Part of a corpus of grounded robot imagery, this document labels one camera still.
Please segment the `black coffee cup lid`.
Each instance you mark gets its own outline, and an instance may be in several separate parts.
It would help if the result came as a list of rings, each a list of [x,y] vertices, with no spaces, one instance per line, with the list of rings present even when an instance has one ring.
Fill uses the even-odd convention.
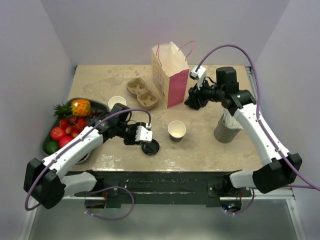
[[[147,156],[154,156],[160,150],[160,144],[153,139],[151,142],[145,142],[141,145],[142,152]]]

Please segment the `dark paper coffee cup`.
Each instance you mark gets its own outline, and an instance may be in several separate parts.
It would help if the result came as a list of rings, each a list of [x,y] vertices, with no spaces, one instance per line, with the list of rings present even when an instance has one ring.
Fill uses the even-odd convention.
[[[179,120],[170,122],[167,130],[170,140],[174,143],[180,142],[187,132],[185,124]]]

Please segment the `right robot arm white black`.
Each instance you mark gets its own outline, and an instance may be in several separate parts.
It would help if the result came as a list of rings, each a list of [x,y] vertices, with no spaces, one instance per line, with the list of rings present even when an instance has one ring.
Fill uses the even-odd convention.
[[[210,85],[207,70],[195,65],[189,72],[197,84],[188,90],[184,102],[188,107],[199,110],[208,102],[221,103],[232,117],[243,127],[253,142],[262,164],[255,171],[238,170],[229,173],[222,184],[223,192],[235,196],[241,188],[255,188],[266,194],[292,184],[302,165],[298,153],[292,154],[282,143],[273,145],[278,139],[269,131],[270,127],[263,116],[257,116],[257,101],[249,90],[241,90],[237,81],[237,72],[231,66],[219,67],[215,71],[216,83]]]

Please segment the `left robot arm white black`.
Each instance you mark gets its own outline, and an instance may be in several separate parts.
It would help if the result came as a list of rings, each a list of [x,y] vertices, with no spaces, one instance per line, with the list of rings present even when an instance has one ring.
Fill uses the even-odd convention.
[[[143,145],[153,140],[151,120],[128,124],[127,118],[134,109],[121,103],[113,106],[99,117],[93,119],[83,131],[55,153],[38,160],[33,158],[26,166],[23,189],[27,193],[24,208],[29,207],[30,198],[46,209],[56,206],[64,197],[81,192],[99,196],[104,184],[99,177],[88,170],[68,175],[68,172],[83,157],[107,140],[114,137],[123,139],[125,145]]]

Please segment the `pink beige paper bag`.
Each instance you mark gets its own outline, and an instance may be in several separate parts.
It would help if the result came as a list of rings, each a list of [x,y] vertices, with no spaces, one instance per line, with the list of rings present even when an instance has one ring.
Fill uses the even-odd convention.
[[[184,101],[190,72],[188,56],[195,46],[192,40],[182,46],[171,41],[151,48],[151,80],[166,108]]]

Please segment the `grey straw holder cup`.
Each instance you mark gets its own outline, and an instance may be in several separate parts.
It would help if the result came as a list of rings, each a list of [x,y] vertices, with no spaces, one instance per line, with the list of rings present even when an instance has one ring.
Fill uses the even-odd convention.
[[[216,128],[213,131],[215,139],[223,144],[230,143],[236,135],[242,130],[242,128],[229,128],[224,122],[224,116],[220,118]]]

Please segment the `cardboard cup carrier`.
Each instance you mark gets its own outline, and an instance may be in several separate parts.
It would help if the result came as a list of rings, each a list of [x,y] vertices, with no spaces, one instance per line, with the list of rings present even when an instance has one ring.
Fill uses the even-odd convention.
[[[147,83],[142,78],[136,77],[128,81],[126,89],[136,98],[141,108],[151,110],[158,106],[159,99],[156,93],[148,88]]]

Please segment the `dark red grapes bunch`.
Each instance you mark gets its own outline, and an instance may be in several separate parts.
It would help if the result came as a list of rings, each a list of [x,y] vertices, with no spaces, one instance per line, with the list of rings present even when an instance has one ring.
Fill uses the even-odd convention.
[[[90,119],[96,118],[96,117],[100,116],[102,113],[103,113],[102,111],[95,109],[90,113],[89,118]]]

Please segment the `dark green fruit tray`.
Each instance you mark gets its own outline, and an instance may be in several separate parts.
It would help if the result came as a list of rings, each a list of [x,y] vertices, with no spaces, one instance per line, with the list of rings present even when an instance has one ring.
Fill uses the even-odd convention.
[[[71,102],[71,100],[75,100],[75,99],[86,99],[86,100],[89,100],[90,103],[91,103],[91,112],[94,111],[95,109],[98,109],[99,111],[102,112],[102,114],[100,116],[92,118],[92,119],[90,119],[90,115],[85,116],[85,117],[76,117],[74,115],[60,115],[60,116],[54,116],[53,115],[55,117],[55,120],[54,120],[53,124],[51,125],[51,127],[49,128],[48,133],[44,137],[44,140],[43,140],[43,142],[41,144],[41,150],[42,150],[43,155],[45,157],[51,156],[51,155],[59,156],[60,154],[64,154],[65,153],[64,149],[70,150],[71,148],[68,147],[68,145],[75,138],[79,137],[80,134],[82,133],[82,131],[85,131],[85,128],[91,123],[91,121],[97,120],[103,114],[106,114],[107,112],[110,111],[109,107],[107,105],[105,105],[104,103],[101,103],[101,102],[96,101],[96,100],[88,99],[88,98],[83,98],[83,97],[71,98],[71,99],[67,100],[64,103],[57,103],[55,105],[58,105],[58,104],[61,105],[61,104],[69,103],[69,102]],[[66,119],[68,121],[68,123],[69,123],[69,127],[67,127],[65,129],[66,136],[62,137],[60,139],[60,141],[58,142],[59,146],[60,146],[60,149],[57,152],[55,152],[55,153],[53,153],[51,155],[48,155],[46,153],[46,150],[45,150],[46,144],[49,141],[53,141],[51,139],[50,132],[51,132],[51,130],[53,128],[59,127],[61,119]]]

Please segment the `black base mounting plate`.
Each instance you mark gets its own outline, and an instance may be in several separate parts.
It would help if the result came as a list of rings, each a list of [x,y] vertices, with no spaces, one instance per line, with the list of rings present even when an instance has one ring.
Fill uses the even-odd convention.
[[[187,171],[93,171],[97,181],[92,190],[76,190],[77,197],[101,197],[107,192],[107,206],[122,204],[206,205],[219,207],[220,197],[234,197],[231,172]]]

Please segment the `toy pineapple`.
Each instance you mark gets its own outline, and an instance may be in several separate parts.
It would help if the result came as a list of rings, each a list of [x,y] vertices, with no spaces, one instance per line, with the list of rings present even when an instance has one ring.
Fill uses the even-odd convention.
[[[91,114],[91,102],[84,98],[76,98],[69,103],[62,103],[53,106],[54,116],[75,116],[86,117]]]

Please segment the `red apple rear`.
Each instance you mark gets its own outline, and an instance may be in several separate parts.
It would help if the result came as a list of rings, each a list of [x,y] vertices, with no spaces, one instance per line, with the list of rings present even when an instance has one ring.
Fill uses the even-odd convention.
[[[59,121],[59,127],[62,128],[62,129],[66,129],[68,128],[70,125],[69,125],[69,122],[66,120],[66,119],[61,119]]]

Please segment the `red apple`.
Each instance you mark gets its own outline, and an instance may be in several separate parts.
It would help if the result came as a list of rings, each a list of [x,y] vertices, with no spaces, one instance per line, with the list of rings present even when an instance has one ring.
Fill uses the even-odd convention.
[[[69,122],[66,120],[66,119],[61,119],[59,121],[59,127],[62,128],[62,129],[66,129],[68,128],[70,125],[69,125]]]
[[[65,131],[65,129],[61,128],[60,126],[54,127],[51,131],[50,131],[50,137],[53,141],[59,142],[60,139],[64,136],[66,136],[67,133]]]

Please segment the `red apple front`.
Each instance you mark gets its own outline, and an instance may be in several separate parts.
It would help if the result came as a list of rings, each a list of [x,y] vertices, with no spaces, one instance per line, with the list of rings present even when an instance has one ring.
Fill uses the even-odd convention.
[[[67,133],[65,131],[65,129],[61,128],[60,126],[54,127],[51,131],[50,131],[50,137],[53,141],[59,142],[60,139],[64,136],[66,136]]]

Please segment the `green lime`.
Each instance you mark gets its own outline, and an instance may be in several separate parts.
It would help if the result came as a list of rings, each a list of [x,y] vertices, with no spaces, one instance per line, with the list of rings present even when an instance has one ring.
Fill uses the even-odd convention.
[[[55,152],[57,152],[60,149],[60,145],[57,141],[49,141],[46,145],[45,145],[45,152],[48,155],[52,155]]]

